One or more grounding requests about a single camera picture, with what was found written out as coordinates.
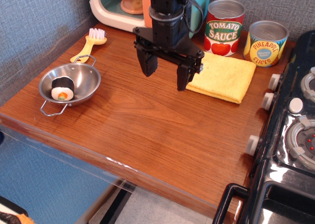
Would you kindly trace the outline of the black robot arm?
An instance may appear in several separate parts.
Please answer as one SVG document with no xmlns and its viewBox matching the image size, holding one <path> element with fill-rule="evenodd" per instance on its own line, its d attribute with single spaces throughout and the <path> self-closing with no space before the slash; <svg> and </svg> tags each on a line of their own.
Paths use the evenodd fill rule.
<svg viewBox="0 0 315 224">
<path fill-rule="evenodd" d="M 152 27 L 133 29 L 134 46 L 143 74 L 151 76 L 158 67 L 159 58 L 172 62 L 178 66 L 178 91 L 184 91 L 203 68 L 201 60 L 205 54 L 189 37 L 192 5 L 199 6 L 194 0 L 151 0 Z"/>
</svg>

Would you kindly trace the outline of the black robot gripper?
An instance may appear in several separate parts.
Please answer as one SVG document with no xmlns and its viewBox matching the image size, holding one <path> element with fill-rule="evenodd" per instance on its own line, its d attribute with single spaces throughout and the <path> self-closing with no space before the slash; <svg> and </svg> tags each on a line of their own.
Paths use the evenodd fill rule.
<svg viewBox="0 0 315 224">
<path fill-rule="evenodd" d="M 181 8 L 175 14 L 162 14 L 149 9 L 152 28 L 135 27 L 134 42 L 137 57 L 145 76 L 151 76 L 158 67 L 158 58 L 175 63 L 177 67 L 177 90 L 184 91 L 195 73 L 202 70 L 204 53 L 190 38 L 191 9 Z"/>
</svg>

